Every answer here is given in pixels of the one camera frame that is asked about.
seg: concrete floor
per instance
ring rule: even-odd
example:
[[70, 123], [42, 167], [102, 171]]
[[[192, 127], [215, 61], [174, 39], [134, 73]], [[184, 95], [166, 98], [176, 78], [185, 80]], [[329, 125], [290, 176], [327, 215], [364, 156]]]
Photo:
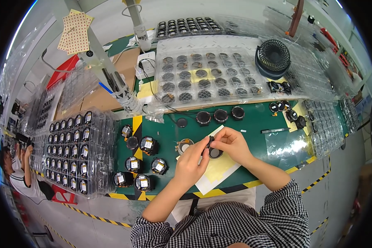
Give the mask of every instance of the concrete floor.
[[[362, 131], [346, 139], [346, 149], [338, 149], [330, 155], [331, 172], [323, 180], [303, 194], [303, 203], [309, 213], [310, 232], [315, 230], [327, 217], [328, 222], [311, 235], [311, 247], [334, 247], [340, 238], [355, 198], [360, 167], [365, 163]], [[318, 160], [291, 174], [301, 190], [316, 181], [329, 169], [329, 158]], [[270, 191], [260, 185], [256, 188], [256, 209], [263, 205], [264, 197]], [[31, 200], [22, 199], [29, 217], [40, 228], [45, 225], [41, 217], [64, 239], [75, 247], [131, 247], [130, 228], [106, 223], [78, 213], [56, 202], [43, 201], [35, 205]], [[133, 223], [149, 202], [119, 200], [102, 197], [87, 200], [77, 197], [75, 207], [95, 216], [122, 223]], [[175, 220], [168, 218], [172, 226]], [[53, 247], [71, 247], [51, 231]]]

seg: power strip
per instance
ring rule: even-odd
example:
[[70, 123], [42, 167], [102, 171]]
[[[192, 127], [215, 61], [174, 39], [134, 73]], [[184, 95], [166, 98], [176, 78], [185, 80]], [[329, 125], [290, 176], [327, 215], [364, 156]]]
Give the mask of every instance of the power strip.
[[139, 80], [146, 78], [142, 69], [138, 67], [139, 61], [141, 61], [142, 59], [148, 59], [148, 60], [143, 60], [142, 61], [143, 70], [148, 75], [148, 77], [153, 77], [154, 72], [155, 72], [154, 67], [156, 66], [156, 62], [155, 62], [156, 61], [156, 54], [155, 54], [155, 52], [147, 52], [145, 54], [141, 54], [141, 55], [138, 56], [138, 61], [136, 62], [135, 76]]

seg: black and white checkered shirt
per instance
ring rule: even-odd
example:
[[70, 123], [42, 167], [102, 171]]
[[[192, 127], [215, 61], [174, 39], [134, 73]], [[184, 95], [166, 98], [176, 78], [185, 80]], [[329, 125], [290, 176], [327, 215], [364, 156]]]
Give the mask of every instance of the black and white checkered shirt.
[[239, 202], [215, 203], [195, 209], [175, 230], [169, 223], [151, 223], [139, 216], [131, 230], [133, 247], [309, 247], [309, 217], [295, 180], [265, 198], [258, 214]]

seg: person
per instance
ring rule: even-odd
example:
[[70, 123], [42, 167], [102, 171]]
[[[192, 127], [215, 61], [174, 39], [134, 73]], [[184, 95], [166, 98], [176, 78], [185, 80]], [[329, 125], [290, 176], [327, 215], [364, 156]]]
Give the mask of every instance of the person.
[[[21, 151], [18, 144], [17, 156], [12, 160], [8, 147], [3, 147], [0, 150], [0, 167], [5, 177], [20, 194], [29, 198], [37, 197], [51, 200], [55, 194], [51, 186], [45, 181], [37, 180], [37, 175], [30, 172], [29, 158], [32, 151], [32, 145], [29, 145], [26, 151]], [[20, 157], [20, 167], [18, 167], [18, 154]]]
[[175, 229], [164, 222], [208, 166], [205, 137], [179, 157], [174, 177], [136, 218], [130, 234], [133, 247], [309, 247], [309, 217], [297, 182], [255, 158], [242, 133], [224, 127], [214, 137], [211, 147], [227, 152], [272, 191], [260, 213], [240, 202], [216, 202], [207, 209], [192, 205]]

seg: blue pen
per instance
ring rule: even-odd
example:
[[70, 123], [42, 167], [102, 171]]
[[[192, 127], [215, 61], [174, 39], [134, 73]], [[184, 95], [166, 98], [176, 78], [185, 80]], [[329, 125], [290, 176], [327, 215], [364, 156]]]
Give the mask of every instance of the blue pen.
[[102, 86], [105, 90], [107, 90], [107, 92], [109, 92], [110, 94], [113, 94], [113, 92], [111, 92], [111, 90], [109, 90], [103, 83], [99, 82], [99, 85]]

